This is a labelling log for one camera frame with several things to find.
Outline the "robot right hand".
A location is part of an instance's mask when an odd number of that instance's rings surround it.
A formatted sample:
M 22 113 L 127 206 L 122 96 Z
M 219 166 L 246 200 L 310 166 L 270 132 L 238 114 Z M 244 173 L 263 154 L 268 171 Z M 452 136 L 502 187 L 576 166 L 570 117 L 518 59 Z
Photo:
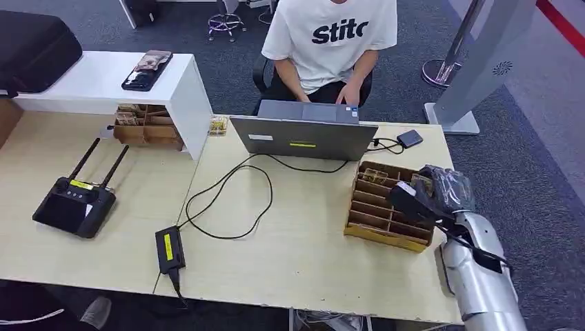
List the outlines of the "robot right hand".
M 462 172 L 425 165 L 410 182 L 400 181 L 386 195 L 393 209 L 418 223 L 455 220 L 458 212 L 474 212 L 471 182 Z

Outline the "person's left hand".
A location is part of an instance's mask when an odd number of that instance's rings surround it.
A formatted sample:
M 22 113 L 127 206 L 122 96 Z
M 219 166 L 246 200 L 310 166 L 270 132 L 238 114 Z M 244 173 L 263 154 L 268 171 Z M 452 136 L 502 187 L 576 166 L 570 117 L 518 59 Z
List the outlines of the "person's left hand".
M 345 103 L 348 106 L 358 106 L 360 102 L 361 81 L 348 81 L 341 89 L 336 104 Z

